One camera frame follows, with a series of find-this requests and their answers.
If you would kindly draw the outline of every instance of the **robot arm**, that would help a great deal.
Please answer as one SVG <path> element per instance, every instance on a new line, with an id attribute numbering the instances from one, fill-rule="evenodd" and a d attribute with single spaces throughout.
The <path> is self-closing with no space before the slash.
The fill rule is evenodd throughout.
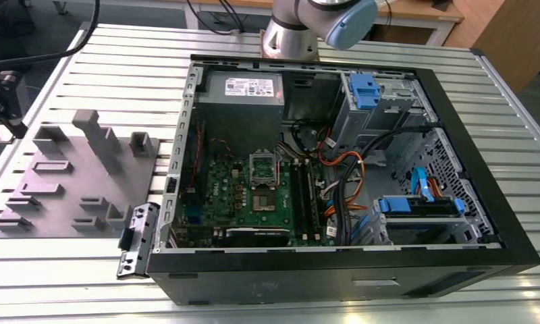
<path id="1" fill-rule="evenodd" d="M 375 0 L 275 0 L 264 53 L 279 59 L 313 59 L 316 36 L 335 49 L 348 49 L 364 38 L 377 12 Z"/>

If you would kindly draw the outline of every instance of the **ram slot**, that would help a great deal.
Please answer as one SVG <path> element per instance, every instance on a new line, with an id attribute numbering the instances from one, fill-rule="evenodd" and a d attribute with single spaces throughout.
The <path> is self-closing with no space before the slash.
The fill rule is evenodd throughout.
<path id="1" fill-rule="evenodd" d="M 315 239 L 315 220 L 313 220 L 313 200 L 315 200 L 315 184 L 308 165 L 300 166 L 300 176 L 303 179 L 303 203 L 304 203 L 304 233 Z"/>
<path id="2" fill-rule="evenodd" d="M 303 202 L 303 182 L 304 178 L 300 174 L 300 166 L 289 166 L 289 191 L 292 196 L 292 218 L 295 219 L 295 233 L 297 238 L 303 238 L 305 231 L 304 221 L 304 202 Z"/>
<path id="3" fill-rule="evenodd" d="M 317 189 L 315 186 L 315 180 L 317 178 L 320 178 L 320 176 L 317 176 L 317 174 L 315 173 L 315 168 L 312 167 L 312 162 L 308 162 L 308 175 L 309 175 L 309 193 L 311 193 L 311 198 L 312 198 L 312 227 L 311 227 L 311 231 L 315 234 L 315 239 L 319 239 L 320 237 L 320 216 L 317 214 Z"/>

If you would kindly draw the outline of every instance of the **blue plastic clip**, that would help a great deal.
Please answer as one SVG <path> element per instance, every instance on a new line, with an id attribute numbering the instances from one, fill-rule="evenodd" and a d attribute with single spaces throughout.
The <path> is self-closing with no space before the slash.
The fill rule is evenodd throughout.
<path id="1" fill-rule="evenodd" d="M 388 211 L 389 211 L 389 206 L 388 206 L 387 199 L 385 199 L 385 198 L 379 199 L 379 200 L 377 200 L 377 203 L 379 203 L 379 205 L 380 205 L 380 212 L 388 213 Z"/>
<path id="2" fill-rule="evenodd" d="M 456 211 L 459 212 L 459 215 L 464 214 L 464 210 L 465 210 L 464 201 L 460 198 L 456 198 L 453 200 L 453 205 L 456 207 Z"/>
<path id="3" fill-rule="evenodd" d="M 371 74 L 351 74 L 351 90 L 359 110 L 372 110 L 380 101 L 380 86 Z"/>

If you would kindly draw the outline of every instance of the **side panel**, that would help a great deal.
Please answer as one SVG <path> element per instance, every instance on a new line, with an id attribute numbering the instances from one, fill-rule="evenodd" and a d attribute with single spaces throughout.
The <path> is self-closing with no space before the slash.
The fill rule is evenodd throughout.
<path id="1" fill-rule="evenodd" d="M 497 231 L 500 241 L 504 247 L 512 251 L 515 260 L 520 260 L 519 263 L 539 264 L 540 257 L 533 250 L 532 243 L 513 214 L 511 205 L 504 198 L 487 163 L 465 131 L 464 124 L 440 86 L 439 79 L 431 70 L 416 69 L 416 75 L 444 126 L 453 150 L 460 158 L 464 168 L 460 176 L 467 178 L 472 183 L 476 194 L 483 202 L 485 213 Z"/>
<path id="2" fill-rule="evenodd" d="M 505 267 L 155 273 L 176 304 L 267 304 L 437 297 Z"/>

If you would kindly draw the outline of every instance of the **blue connector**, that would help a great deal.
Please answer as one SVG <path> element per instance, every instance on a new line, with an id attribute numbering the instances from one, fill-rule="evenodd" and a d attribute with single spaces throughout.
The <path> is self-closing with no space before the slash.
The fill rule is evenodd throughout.
<path id="1" fill-rule="evenodd" d="M 377 200 L 383 213 L 409 213 L 411 205 L 405 197 L 385 197 Z"/>
<path id="2" fill-rule="evenodd" d="M 464 201 L 460 198 L 455 198 L 453 205 L 456 207 L 456 210 L 459 211 L 459 215 L 464 214 L 465 211 Z"/>
<path id="3" fill-rule="evenodd" d="M 361 219 L 359 225 L 355 227 L 351 233 L 351 241 L 360 234 L 361 228 L 367 225 L 368 219 L 369 219 L 368 215 L 364 215 L 364 218 Z"/>

